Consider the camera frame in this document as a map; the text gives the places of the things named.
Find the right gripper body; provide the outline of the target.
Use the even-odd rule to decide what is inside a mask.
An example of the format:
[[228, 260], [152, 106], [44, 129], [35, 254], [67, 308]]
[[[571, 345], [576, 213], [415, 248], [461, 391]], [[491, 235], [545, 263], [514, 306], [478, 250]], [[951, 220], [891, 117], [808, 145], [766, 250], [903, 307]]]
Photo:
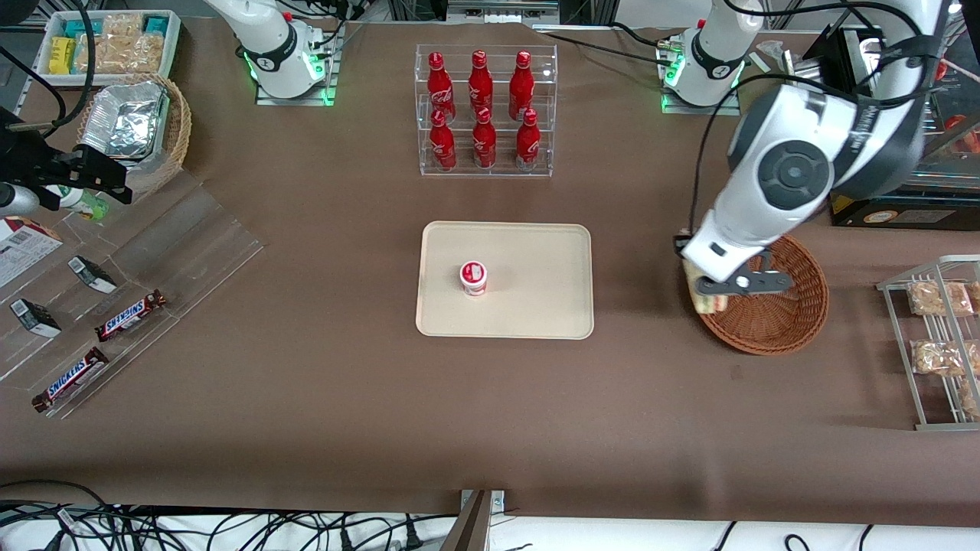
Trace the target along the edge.
[[59, 184], [60, 157], [57, 149], [7, 150], [1, 154], [1, 181], [3, 184], [20, 186], [47, 186]]

